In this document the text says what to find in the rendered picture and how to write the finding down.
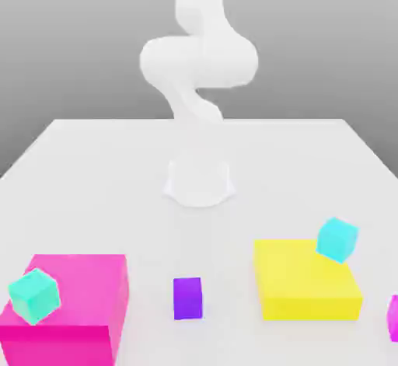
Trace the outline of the small purple cube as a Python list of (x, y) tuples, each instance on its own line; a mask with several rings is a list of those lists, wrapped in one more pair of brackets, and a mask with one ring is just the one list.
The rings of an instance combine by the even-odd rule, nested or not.
[(175, 320), (203, 317), (203, 294), (199, 277), (173, 279), (173, 313)]

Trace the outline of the small cyan cube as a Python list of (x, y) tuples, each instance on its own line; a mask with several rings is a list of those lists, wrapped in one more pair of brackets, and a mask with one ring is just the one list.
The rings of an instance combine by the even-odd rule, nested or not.
[(344, 263), (354, 252), (359, 228), (355, 225), (330, 218), (319, 230), (316, 251), (338, 263)]

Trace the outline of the small teal cube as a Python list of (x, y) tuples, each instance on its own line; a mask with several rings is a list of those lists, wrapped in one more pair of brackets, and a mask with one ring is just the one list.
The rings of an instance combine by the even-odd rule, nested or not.
[(13, 311), (31, 326), (61, 307), (57, 281), (34, 268), (8, 286)]

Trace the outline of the small magenta cube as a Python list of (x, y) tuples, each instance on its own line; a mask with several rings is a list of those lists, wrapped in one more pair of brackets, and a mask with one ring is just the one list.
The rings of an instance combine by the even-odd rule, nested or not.
[(389, 337), (392, 342), (398, 343), (398, 295), (393, 295), (386, 313)]

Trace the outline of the large yellow box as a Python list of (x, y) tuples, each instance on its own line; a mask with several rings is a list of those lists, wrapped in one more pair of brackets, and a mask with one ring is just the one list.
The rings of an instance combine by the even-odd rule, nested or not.
[(358, 319), (363, 295), (350, 267), (318, 254), (315, 240), (256, 239), (253, 264), (263, 319)]

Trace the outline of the large pink box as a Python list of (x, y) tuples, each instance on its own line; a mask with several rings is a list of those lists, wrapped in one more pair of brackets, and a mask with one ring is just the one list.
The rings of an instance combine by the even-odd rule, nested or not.
[(36, 254), (34, 268), (58, 283), (61, 307), (34, 326), (0, 312), (7, 366), (115, 366), (129, 299), (124, 254)]

